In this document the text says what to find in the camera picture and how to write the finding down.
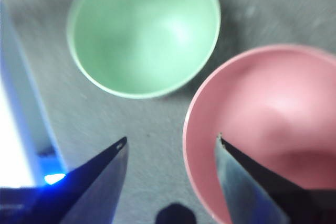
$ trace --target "bowl rim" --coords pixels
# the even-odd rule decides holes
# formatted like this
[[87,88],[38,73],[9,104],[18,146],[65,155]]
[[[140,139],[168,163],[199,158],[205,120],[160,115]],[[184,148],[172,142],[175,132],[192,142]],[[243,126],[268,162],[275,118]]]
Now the bowl rim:
[[131,99],[147,99],[147,98],[155,98],[155,97],[161,97],[163,95],[167,95],[169,93],[172,93],[174,91],[176,91],[177,89],[181,88],[182,86],[184,86],[185,84],[187,84],[189,81],[191,81],[200,71],[201,69],[205,66],[205,64],[208,62],[210,56],[212,55],[215,46],[217,44],[218,41],[218,37],[219,37],[219,31],[220,31],[220,24],[221,24],[221,4],[219,2],[219,0],[211,0],[213,2],[214,5],[214,10],[216,12],[216,20],[217,20],[217,24],[216,24],[216,30],[214,33],[214,37],[213,37],[213,42],[211,44],[211,46],[209,47],[208,53],[205,55],[203,61],[201,62],[201,64],[199,64],[199,66],[197,68],[195,68],[195,70],[187,77],[183,78],[181,81],[177,82],[176,84],[168,87],[168,88],[164,88],[164,89],[159,89],[157,91],[154,92],[145,92],[145,93],[132,93],[132,92],[120,92],[114,89],[110,89],[102,84],[100,84],[98,81],[96,81],[86,70],[85,68],[82,66],[82,64],[80,63],[79,57],[77,55],[76,52],[76,46],[75,46],[75,41],[74,41],[74,29],[76,26],[76,19],[77,16],[79,14],[80,8],[83,4],[85,0],[73,0],[68,12],[68,18],[67,18],[67,22],[66,22],[66,37],[67,37],[67,44],[68,47],[70,49],[70,54],[71,57],[73,58],[76,66],[79,68],[79,70],[82,72],[82,74],[84,74],[84,76],[90,80],[94,85],[96,85],[98,88],[119,96],[119,97],[123,97],[123,98],[131,98]]
[[195,194],[197,195],[199,201],[201,202],[201,204],[204,206],[204,208],[207,210],[207,212],[211,215],[211,217],[213,219],[215,219],[218,223],[221,224],[226,224],[223,220],[221,220],[221,218],[212,211],[211,207],[207,204],[206,200],[203,198],[201,192],[198,190],[196,182],[193,178],[192,172],[190,170],[189,167],[189,162],[188,162],[188,155],[187,155],[187,150],[186,150],[186,143],[187,143],[187,132],[188,132],[188,123],[189,123],[189,119],[190,119],[190,115],[193,111],[194,105],[197,102],[198,97],[200,96],[200,94],[203,92],[204,88],[207,86],[207,84],[209,82],[211,82],[211,80],[217,75],[219,74],[221,71],[223,71],[223,69],[225,69],[227,66],[240,61],[246,57],[252,57],[253,55],[257,55],[260,53],[264,53],[264,52],[269,52],[269,51],[294,51],[294,52],[299,52],[299,53],[303,53],[306,54],[309,57],[315,57],[318,58],[320,60],[326,61],[328,63],[330,63],[332,66],[334,66],[336,68],[336,56],[333,56],[332,53],[327,52],[323,49],[320,48],[316,48],[313,46],[308,46],[308,45],[301,45],[301,44],[272,44],[272,45],[266,45],[266,46],[260,46],[260,47],[256,47],[244,52],[239,53],[238,55],[232,57],[231,59],[227,60],[225,63],[223,63],[222,65],[220,65],[217,69],[215,69],[206,79],[205,81],[201,84],[201,86],[197,89],[195,95],[193,96],[190,105],[188,107],[188,111],[186,113],[185,116],[185,120],[184,120],[184,125],[183,125],[183,132],[182,132],[182,148],[183,148],[183,160],[184,160],[184,165],[186,168],[186,172],[189,178],[189,181],[192,185],[192,188],[195,192]]

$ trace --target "pink bowl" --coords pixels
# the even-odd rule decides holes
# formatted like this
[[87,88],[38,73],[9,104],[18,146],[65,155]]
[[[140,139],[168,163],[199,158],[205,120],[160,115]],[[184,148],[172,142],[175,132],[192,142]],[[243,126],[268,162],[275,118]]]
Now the pink bowl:
[[191,184],[211,216],[231,223],[216,175],[216,135],[303,188],[336,188],[336,59],[308,46],[252,49],[196,92],[183,129]]

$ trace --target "gray carpet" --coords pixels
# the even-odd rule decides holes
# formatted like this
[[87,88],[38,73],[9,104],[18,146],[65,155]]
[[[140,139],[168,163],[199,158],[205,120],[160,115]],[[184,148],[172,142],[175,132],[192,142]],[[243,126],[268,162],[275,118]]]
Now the gray carpet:
[[54,141],[68,169],[127,136],[130,159],[114,223],[154,223],[172,202],[215,223],[195,196],[183,163],[182,127],[189,102],[222,62],[261,45],[294,42],[336,54],[336,0],[220,0],[215,51],[189,84],[166,97],[128,100],[90,83],[66,42],[71,0],[3,0],[14,21]]

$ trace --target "bowl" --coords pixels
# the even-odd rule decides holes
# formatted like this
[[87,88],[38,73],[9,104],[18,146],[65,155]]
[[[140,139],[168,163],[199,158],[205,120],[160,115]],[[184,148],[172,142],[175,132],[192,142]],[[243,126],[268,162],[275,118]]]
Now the bowl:
[[219,223],[231,223],[215,165],[216,135],[306,189],[336,189],[336,59],[272,45],[217,68],[200,86],[183,129],[186,170]]
[[74,0],[67,38],[81,72],[101,89],[152,98],[191,80],[219,33],[218,0]]

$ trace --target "blue led light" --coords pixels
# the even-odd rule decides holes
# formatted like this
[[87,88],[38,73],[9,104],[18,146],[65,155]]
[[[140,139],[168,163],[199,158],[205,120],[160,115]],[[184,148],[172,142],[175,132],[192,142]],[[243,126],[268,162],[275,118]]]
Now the blue led light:
[[46,175],[44,176],[44,180],[52,185],[58,181],[60,181],[61,179],[63,179],[65,177],[64,173],[57,173],[57,174],[50,174],[50,175]]

